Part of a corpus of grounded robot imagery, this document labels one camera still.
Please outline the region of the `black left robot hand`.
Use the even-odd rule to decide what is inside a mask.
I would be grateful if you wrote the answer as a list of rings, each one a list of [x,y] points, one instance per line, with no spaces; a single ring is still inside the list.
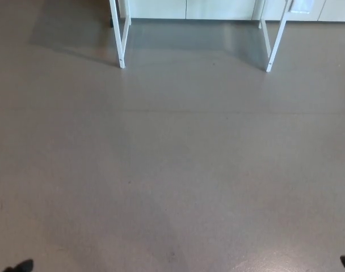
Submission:
[[[33,272],[34,261],[33,259],[27,259],[15,266],[6,267],[3,272]]]

